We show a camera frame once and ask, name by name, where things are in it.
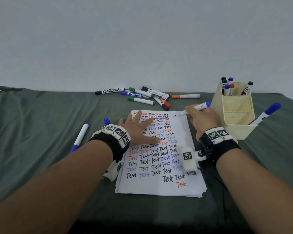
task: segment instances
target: paper sheet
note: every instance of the paper sheet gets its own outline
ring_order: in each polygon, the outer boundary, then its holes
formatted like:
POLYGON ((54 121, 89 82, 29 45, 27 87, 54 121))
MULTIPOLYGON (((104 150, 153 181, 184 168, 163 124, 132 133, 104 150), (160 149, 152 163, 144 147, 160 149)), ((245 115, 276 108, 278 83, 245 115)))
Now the paper sheet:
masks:
POLYGON ((164 196, 202 197, 206 185, 200 172, 188 176, 183 172, 181 147, 192 147, 186 116, 175 117, 177 111, 142 111, 140 122, 154 117, 143 132, 160 137, 157 145, 130 147, 120 170, 116 193, 134 193, 164 196))

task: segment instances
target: red marker cap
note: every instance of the red marker cap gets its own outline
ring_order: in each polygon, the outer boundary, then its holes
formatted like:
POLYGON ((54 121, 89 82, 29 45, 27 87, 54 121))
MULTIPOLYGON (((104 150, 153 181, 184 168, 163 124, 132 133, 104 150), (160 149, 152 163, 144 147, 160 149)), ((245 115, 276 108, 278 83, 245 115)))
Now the red marker cap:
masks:
POLYGON ((168 102, 166 102, 166 101, 164 101, 164 100, 162 100, 162 99, 160 99, 160 101, 161 101, 162 103, 164 103, 168 108, 171 107, 171 105, 170 105, 168 102))

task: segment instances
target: gray cloth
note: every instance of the gray cloth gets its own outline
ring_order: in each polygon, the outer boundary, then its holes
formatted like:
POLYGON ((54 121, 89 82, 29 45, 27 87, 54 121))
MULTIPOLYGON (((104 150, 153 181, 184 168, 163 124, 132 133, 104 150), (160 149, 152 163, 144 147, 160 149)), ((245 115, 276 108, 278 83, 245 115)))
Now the gray cloth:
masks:
MULTIPOLYGON (((162 110, 127 101, 120 93, 46 92, 0 86, 0 201, 29 181, 37 172, 64 158, 85 122, 89 129, 82 141, 109 118, 117 123, 132 109, 162 110)), ((213 93, 201 98, 171 99, 171 110, 211 102, 213 93)), ((280 94, 252 94, 255 114, 272 103, 282 108, 240 141, 242 150, 293 187, 293 101, 280 94)), ((195 130, 190 126, 195 148, 195 130)), ((79 220, 109 225, 160 225, 196 230, 249 229, 215 170, 202 163, 207 185, 203 198, 115 194, 115 182, 102 180, 79 220)))

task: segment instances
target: hand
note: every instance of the hand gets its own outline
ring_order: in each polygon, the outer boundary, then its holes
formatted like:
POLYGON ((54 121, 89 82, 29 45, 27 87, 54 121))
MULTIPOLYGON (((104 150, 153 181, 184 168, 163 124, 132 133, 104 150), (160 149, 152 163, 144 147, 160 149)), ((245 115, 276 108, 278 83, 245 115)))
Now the hand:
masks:
POLYGON ((205 131, 214 127, 219 127, 221 123, 217 114, 211 108, 197 110, 194 108, 196 105, 186 106, 185 111, 192 116, 191 123, 196 129, 195 137, 197 141, 199 141, 199 138, 205 131))
POLYGON ((160 142, 160 138, 148 137, 142 134, 142 131, 152 123, 154 118, 149 118, 148 120, 145 120, 139 124, 141 114, 141 110, 135 115, 134 118, 132 114, 129 114, 126 122, 124 123, 122 118, 119 120, 118 125, 122 126, 128 131, 131 137, 130 146, 136 146, 140 144, 158 144, 160 142))

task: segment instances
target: pen holder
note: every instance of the pen holder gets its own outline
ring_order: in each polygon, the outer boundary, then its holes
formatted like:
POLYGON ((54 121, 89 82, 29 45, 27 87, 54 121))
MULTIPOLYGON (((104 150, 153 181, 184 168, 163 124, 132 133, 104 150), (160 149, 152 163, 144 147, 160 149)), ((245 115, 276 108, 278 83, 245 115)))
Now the pen holder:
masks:
POLYGON ((256 126, 248 125, 255 119, 251 92, 241 95, 246 83, 234 82, 232 95, 223 95, 222 86, 218 83, 214 98, 211 102, 219 116, 222 126, 235 138, 244 140, 256 126))

